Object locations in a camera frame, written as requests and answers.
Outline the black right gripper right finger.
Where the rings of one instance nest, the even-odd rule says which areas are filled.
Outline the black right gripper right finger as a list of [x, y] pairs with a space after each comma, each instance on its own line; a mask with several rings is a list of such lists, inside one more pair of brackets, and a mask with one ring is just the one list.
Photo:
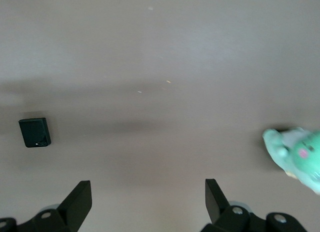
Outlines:
[[215, 179], [205, 180], [205, 205], [211, 223], [202, 231], [265, 231], [265, 220], [242, 205], [232, 205]]

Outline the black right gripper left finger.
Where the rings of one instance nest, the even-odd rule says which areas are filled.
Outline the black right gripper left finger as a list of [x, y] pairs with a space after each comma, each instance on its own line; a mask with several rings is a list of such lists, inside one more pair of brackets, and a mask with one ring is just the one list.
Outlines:
[[46, 209], [18, 225], [17, 231], [78, 231], [92, 208], [89, 180], [80, 181], [56, 209]]

